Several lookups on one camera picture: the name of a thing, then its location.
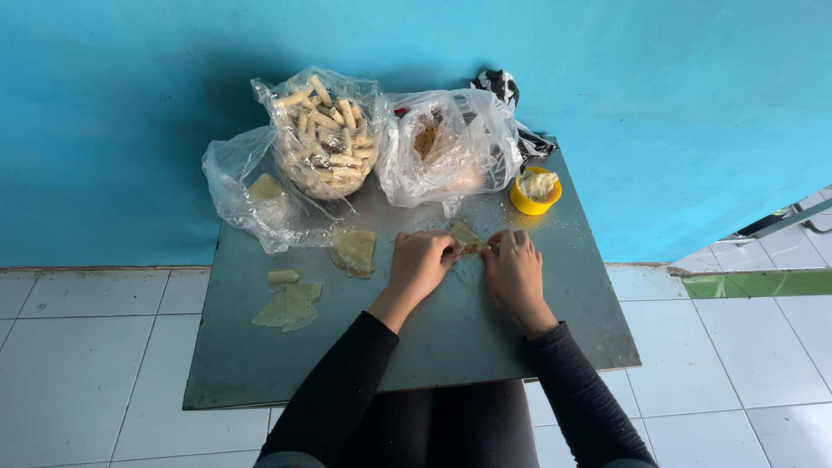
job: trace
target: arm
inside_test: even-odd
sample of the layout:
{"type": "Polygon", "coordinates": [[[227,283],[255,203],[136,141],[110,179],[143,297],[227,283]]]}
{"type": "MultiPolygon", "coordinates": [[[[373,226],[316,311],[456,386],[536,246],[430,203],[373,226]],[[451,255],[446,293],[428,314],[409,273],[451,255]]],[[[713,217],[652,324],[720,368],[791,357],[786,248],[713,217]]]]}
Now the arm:
{"type": "Polygon", "coordinates": [[[258,461],[300,452],[327,466],[334,463],[373,400],[404,319],[458,260],[453,253],[443,255],[456,245],[445,232],[399,233],[389,284],[306,377],[266,437],[258,461]]]}
{"type": "Polygon", "coordinates": [[[525,231],[501,231],[483,250],[488,284],[518,319],[532,365],[580,468],[620,459],[656,464],[630,420],[543,300],[543,257],[525,231]]]}

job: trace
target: person's left hand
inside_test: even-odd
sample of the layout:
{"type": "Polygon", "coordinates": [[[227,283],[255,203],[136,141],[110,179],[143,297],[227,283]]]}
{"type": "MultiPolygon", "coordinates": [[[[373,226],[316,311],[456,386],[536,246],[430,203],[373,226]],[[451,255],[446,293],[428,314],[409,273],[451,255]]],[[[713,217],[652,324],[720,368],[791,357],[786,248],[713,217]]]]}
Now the person's left hand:
{"type": "Polygon", "coordinates": [[[410,311],[459,260],[453,253],[459,242],[444,231],[419,231],[400,232],[395,245],[390,281],[367,312],[398,333],[410,311]]]}

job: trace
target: blue wall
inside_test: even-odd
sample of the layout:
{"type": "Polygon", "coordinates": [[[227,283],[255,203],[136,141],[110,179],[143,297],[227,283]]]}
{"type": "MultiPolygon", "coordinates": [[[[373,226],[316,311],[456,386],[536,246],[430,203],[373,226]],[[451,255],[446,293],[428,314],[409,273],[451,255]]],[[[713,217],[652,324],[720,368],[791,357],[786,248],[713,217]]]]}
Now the blue wall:
{"type": "Polygon", "coordinates": [[[675,260],[832,182],[825,3],[509,4],[0,2],[0,265],[211,263],[200,157],[267,122],[250,78],[307,64],[396,92],[505,67],[606,261],[675,260]]]}

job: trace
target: green tile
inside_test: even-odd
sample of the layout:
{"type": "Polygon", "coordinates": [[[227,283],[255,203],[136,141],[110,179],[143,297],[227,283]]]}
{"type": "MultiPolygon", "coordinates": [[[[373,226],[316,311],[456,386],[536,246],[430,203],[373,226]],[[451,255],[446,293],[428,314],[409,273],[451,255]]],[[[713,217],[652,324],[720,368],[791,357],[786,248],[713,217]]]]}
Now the green tile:
{"type": "Polygon", "coordinates": [[[682,276],[688,294],[696,299],[710,299],[713,297],[748,297],[748,294],[737,286],[726,275],[682,276]]]}
{"type": "Polygon", "coordinates": [[[687,284],[685,284],[684,281],[682,281],[681,285],[685,287],[688,297],[690,297],[691,299],[700,299],[700,297],[697,296],[696,293],[690,287],[687,287],[687,284]]]}
{"type": "Polygon", "coordinates": [[[832,270],[726,273],[749,296],[812,296],[832,294],[832,270]]]}

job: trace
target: hand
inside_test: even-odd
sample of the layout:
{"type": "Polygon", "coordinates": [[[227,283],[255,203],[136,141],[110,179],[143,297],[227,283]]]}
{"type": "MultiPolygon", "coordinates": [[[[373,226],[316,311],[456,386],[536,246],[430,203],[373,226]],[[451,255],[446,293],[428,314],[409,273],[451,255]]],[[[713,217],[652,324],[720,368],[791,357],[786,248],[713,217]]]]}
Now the hand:
{"type": "Polygon", "coordinates": [[[393,250],[390,281],[367,309],[394,333],[410,311],[445,278],[459,260],[459,242],[445,231],[400,232],[393,250]]]}
{"type": "Polygon", "coordinates": [[[529,340],[546,335],[557,319],[543,300],[543,255],[525,231],[500,231],[488,239],[499,249],[483,249],[488,286],[518,319],[529,340]]]}

